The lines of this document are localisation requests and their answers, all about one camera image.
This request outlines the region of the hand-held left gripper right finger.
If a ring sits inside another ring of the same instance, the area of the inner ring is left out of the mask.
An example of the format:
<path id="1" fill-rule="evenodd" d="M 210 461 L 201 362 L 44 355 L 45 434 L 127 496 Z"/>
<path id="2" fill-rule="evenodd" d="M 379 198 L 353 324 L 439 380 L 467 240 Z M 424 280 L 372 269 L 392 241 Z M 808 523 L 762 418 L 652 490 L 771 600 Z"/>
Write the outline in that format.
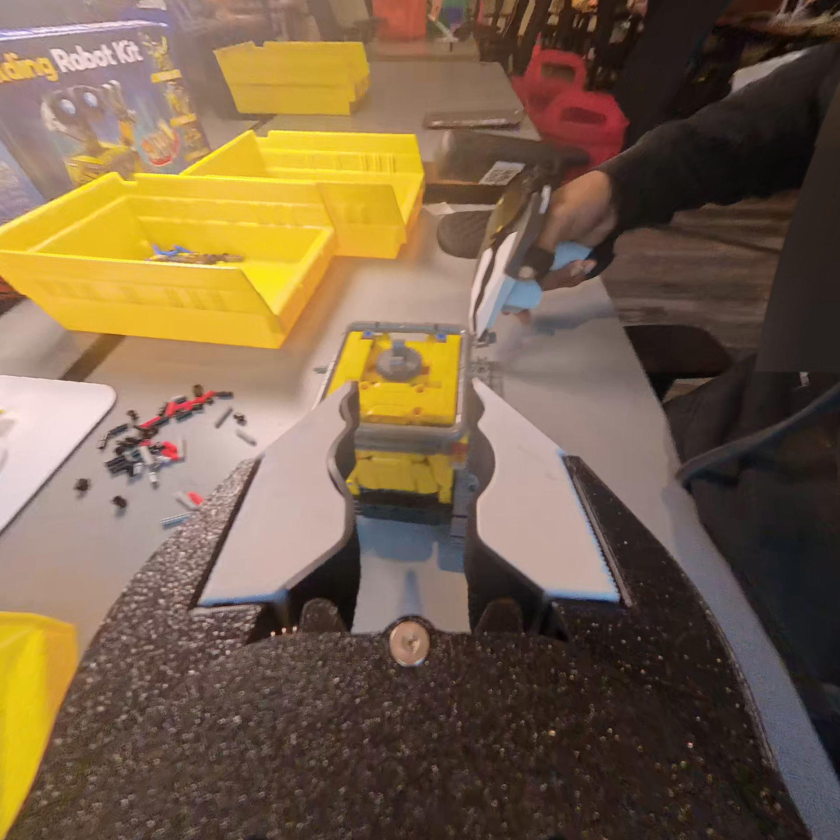
<path id="1" fill-rule="evenodd" d="M 621 606 L 608 552 L 575 485 L 571 457 L 481 380 L 472 380 L 465 578 L 469 625 L 500 602 L 542 634 L 553 608 Z"/>

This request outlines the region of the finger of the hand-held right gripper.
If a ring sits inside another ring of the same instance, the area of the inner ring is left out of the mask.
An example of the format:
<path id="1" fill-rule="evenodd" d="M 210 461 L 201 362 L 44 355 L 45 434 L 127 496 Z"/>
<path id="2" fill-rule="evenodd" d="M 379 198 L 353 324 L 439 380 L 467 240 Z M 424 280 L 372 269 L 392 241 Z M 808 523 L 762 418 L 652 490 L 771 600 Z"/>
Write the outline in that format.
<path id="1" fill-rule="evenodd" d="M 499 233 L 481 252 L 469 297 L 469 331 L 487 333 L 501 314 L 510 282 L 510 234 Z"/>
<path id="2" fill-rule="evenodd" d="M 532 190 L 530 193 L 509 191 L 493 209 L 493 237 L 499 233 L 510 234 L 507 263 L 510 290 L 500 315 L 519 315 L 535 309 L 541 302 L 543 291 L 538 275 L 546 269 L 546 258 L 534 256 L 531 249 L 539 236 L 546 209 L 545 189 Z"/>

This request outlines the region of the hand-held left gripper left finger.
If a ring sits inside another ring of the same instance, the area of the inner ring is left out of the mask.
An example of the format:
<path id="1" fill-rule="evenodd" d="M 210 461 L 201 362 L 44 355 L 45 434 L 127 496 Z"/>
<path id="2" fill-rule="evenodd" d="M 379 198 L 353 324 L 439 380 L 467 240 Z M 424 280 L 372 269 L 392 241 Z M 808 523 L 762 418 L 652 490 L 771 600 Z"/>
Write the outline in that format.
<path id="1" fill-rule="evenodd" d="M 265 449 L 215 549 L 199 607 L 268 605 L 292 627 L 321 600 L 351 630 L 361 546 L 347 479 L 360 408 L 359 386 L 341 385 Z"/>

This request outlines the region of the black yellow toy brick vehicle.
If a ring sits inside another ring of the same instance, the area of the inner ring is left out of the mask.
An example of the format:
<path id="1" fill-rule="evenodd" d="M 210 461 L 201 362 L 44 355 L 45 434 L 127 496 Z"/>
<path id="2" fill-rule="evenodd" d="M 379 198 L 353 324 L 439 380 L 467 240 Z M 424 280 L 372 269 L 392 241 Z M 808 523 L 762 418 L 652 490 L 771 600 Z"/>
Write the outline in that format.
<path id="1" fill-rule="evenodd" d="M 321 398 L 354 383 L 359 423 L 345 480 L 357 514 L 442 525 L 469 443 L 469 332 L 441 322 L 354 321 Z"/>

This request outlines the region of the person's right forearm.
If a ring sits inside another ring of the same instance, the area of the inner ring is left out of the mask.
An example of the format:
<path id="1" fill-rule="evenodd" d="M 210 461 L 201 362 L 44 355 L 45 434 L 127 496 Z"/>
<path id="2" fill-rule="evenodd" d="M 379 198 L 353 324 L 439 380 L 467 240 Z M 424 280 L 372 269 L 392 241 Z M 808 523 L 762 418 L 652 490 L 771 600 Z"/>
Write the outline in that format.
<path id="1" fill-rule="evenodd" d="M 838 86 L 839 45 L 804 54 L 606 162 L 614 235 L 802 186 Z"/>

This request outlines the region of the light grey desk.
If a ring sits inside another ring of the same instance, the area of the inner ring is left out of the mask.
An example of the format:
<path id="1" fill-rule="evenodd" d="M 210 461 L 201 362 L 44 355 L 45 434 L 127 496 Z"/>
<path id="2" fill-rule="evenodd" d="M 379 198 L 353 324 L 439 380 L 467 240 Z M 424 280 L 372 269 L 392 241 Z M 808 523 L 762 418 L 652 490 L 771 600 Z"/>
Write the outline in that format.
<path id="1" fill-rule="evenodd" d="M 360 633 L 272 635 L 258 607 L 191 605 L 255 455 L 218 406 L 178 429 L 186 462 L 157 491 L 110 478 L 93 435 L 2 535 L 2 609 L 91 642 L 10 837 L 838 838 L 833 767 L 671 481 L 602 283 L 538 324 L 503 396 L 601 478 L 607 534 L 668 621 L 573 609 L 569 640 L 473 637 L 441 538 L 363 522 Z"/>

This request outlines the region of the person's right hand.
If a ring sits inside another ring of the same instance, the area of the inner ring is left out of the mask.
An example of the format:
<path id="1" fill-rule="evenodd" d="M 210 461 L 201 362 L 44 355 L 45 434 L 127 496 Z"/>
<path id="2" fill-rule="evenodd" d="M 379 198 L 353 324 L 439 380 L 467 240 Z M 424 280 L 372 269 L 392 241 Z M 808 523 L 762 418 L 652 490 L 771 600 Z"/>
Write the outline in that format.
<path id="1" fill-rule="evenodd" d="M 573 242 L 588 247 L 591 254 L 547 273 L 539 282 L 542 291 L 572 288 L 593 277 L 599 266 L 596 250 L 615 226 L 613 184 L 605 172 L 589 171 L 555 191 L 536 246 L 554 252 L 562 243 Z"/>

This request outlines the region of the black flat device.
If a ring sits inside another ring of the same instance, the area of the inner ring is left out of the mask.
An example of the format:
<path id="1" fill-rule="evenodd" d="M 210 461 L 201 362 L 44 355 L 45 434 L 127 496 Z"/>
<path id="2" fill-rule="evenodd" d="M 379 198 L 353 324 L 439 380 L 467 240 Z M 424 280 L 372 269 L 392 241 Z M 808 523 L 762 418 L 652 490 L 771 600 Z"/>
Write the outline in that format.
<path id="1" fill-rule="evenodd" d="M 429 112 L 423 117 L 426 130 L 500 130 L 518 129 L 523 121 L 521 110 Z"/>

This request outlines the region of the black quilted pad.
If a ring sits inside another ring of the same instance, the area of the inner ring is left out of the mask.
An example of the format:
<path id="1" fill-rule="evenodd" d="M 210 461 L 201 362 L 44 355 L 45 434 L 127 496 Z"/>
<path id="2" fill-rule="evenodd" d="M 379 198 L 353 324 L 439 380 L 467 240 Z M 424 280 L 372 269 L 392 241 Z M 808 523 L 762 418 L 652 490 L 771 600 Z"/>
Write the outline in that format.
<path id="1" fill-rule="evenodd" d="M 448 256 L 476 260 L 488 249 L 493 239 L 495 211 L 470 209 L 439 218 L 437 244 Z"/>

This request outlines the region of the red plastic object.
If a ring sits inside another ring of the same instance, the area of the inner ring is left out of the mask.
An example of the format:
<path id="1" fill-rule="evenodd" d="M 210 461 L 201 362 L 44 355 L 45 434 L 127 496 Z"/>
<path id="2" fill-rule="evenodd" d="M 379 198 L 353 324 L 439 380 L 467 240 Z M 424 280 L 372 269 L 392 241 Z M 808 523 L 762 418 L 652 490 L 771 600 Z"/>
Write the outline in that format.
<path id="1" fill-rule="evenodd" d="M 586 77 L 583 57 L 537 43 L 526 69 L 511 76 L 511 85 L 526 112 L 534 114 L 568 91 L 584 90 Z"/>
<path id="2" fill-rule="evenodd" d="M 549 101 L 539 122 L 541 136 L 588 153 L 592 166 L 623 150 L 627 117 L 608 93 L 566 88 Z"/>

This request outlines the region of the grey table with wood edge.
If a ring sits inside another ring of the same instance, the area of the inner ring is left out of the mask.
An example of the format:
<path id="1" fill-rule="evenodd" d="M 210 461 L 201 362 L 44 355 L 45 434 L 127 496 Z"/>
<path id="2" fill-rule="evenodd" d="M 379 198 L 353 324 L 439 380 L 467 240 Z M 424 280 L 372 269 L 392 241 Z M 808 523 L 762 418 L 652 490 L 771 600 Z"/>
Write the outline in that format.
<path id="1" fill-rule="evenodd" d="M 256 130 L 409 133 L 416 136 L 426 170 L 427 203 L 493 204 L 501 187 L 457 185 L 439 174 L 445 132 L 427 129 L 428 113 L 513 111 L 522 104 L 498 64 L 454 60 L 373 61 L 365 99 L 350 116 L 279 115 Z"/>

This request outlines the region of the cluster of small brick parts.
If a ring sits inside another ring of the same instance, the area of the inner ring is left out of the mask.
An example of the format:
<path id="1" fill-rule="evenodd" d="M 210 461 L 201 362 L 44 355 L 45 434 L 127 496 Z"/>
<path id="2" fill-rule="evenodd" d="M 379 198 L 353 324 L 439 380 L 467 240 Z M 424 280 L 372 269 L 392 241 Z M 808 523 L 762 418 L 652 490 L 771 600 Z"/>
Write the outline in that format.
<path id="1" fill-rule="evenodd" d="M 178 429 L 208 408 L 234 398 L 230 390 L 194 385 L 189 393 L 169 398 L 151 415 L 128 411 L 129 421 L 111 428 L 98 441 L 98 450 L 107 454 L 105 470 L 111 477 L 144 479 L 152 488 L 158 487 L 161 471 L 186 458 L 186 445 L 176 436 Z"/>

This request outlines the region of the yellow plastic bin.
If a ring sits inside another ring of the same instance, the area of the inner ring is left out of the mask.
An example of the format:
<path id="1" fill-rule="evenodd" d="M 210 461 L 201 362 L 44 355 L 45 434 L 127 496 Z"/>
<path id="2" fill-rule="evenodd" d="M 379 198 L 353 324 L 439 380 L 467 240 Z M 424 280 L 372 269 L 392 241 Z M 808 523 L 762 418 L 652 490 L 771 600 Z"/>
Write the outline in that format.
<path id="1" fill-rule="evenodd" d="M 241 114 L 350 116 L 371 84 L 359 41 L 247 41 L 214 54 Z"/>
<path id="2" fill-rule="evenodd" d="M 394 259 L 422 209 L 424 165 L 410 133 L 272 130 L 240 134 L 184 175 L 315 185 L 338 256 Z"/>
<path id="3" fill-rule="evenodd" d="M 2 278 L 72 331 L 277 349 L 335 254 L 315 185 L 115 173 L 2 226 Z M 149 262 L 153 246 L 245 257 Z"/>
<path id="4" fill-rule="evenodd" d="M 1 613 L 1 838 L 35 780 L 77 662 L 72 624 Z"/>

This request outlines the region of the dark rounded object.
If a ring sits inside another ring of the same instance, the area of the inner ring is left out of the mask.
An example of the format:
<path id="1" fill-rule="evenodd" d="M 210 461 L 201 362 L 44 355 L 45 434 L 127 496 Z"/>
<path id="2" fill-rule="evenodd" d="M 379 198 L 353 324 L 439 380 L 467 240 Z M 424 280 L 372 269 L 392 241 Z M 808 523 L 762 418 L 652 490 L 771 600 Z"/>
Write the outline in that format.
<path id="1" fill-rule="evenodd" d="M 638 324 L 623 329 L 660 402 L 678 380 L 709 379 L 733 364 L 729 351 L 696 326 Z"/>

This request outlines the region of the white base board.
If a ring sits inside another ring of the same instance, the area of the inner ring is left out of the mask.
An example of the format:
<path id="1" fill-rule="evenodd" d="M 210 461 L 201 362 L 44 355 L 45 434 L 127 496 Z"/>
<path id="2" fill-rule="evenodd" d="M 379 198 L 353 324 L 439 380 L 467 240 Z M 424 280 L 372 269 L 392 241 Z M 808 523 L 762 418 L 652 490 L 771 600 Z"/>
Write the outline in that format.
<path id="1" fill-rule="evenodd" d="M 112 410 L 109 385 L 1 376 L 1 530 Z"/>

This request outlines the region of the small parts inside bin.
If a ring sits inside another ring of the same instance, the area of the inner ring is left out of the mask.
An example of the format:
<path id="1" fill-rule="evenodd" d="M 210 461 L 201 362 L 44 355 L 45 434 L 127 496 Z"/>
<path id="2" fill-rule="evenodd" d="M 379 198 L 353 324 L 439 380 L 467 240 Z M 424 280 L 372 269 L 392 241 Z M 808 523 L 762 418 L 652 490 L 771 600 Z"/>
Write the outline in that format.
<path id="1" fill-rule="evenodd" d="M 245 257 L 229 253 L 202 253 L 183 246 L 174 246 L 173 248 L 164 249 L 154 245 L 153 254 L 146 260 L 151 263 L 159 264 L 223 266 L 241 264 L 245 261 Z"/>

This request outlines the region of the blue printed kit box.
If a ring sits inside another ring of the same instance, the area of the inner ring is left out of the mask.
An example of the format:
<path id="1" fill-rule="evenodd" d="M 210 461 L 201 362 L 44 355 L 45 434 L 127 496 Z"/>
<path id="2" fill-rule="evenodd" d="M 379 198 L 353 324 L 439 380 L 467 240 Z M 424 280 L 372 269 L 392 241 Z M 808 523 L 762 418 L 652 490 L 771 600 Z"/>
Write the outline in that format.
<path id="1" fill-rule="evenodd" d="M 179 174 L 210 151 L 166 22 L 2 30 L 2 222 L 100 176 Z"/>

